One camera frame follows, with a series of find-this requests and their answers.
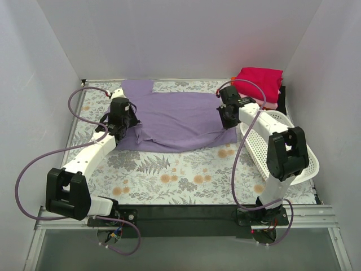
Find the purple t shirt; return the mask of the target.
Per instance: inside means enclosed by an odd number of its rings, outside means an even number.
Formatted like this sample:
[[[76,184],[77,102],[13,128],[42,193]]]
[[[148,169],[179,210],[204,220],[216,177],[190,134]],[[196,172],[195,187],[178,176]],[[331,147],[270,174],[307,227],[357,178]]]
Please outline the purple t shirt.
[[[140,124],[129,128],[117,150],[176,153],[237,142],[236,129],[224,129],[211,93],[153,91],[151,80],[121,83],[136,105]]]

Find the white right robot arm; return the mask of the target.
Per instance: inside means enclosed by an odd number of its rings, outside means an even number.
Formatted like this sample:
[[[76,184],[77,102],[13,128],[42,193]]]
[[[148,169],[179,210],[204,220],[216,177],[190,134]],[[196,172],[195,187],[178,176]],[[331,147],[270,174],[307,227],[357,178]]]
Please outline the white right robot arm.
[[[222,100],[217,111],[224,128],[245,123],[267,143],[266,186],[254,207],[240,206],[251,219],[266,225],[281,212],[293,180],[309,166],[305,133],[299,126],[291,128],[273,119],[253,98],[242,98],[232,85],[217,90],[216,96]]]

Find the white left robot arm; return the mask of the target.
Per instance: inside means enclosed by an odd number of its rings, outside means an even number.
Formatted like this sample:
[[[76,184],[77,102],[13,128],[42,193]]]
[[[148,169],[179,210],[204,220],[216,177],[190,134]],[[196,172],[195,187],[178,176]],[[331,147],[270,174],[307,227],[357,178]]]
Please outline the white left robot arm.
[[[87,180],[100,162],[126,136],[129,128],[140,123],[135,115],[136,107],[128,98],[113,95],[109,112],[101,119],[93,133],[90,145],[60,169],[48,172],[46,185],[46,210],[57,215],[82,220],[88,216],[100,216],[109,226],[119,222],[120,212],[115,201],[92,196]]]

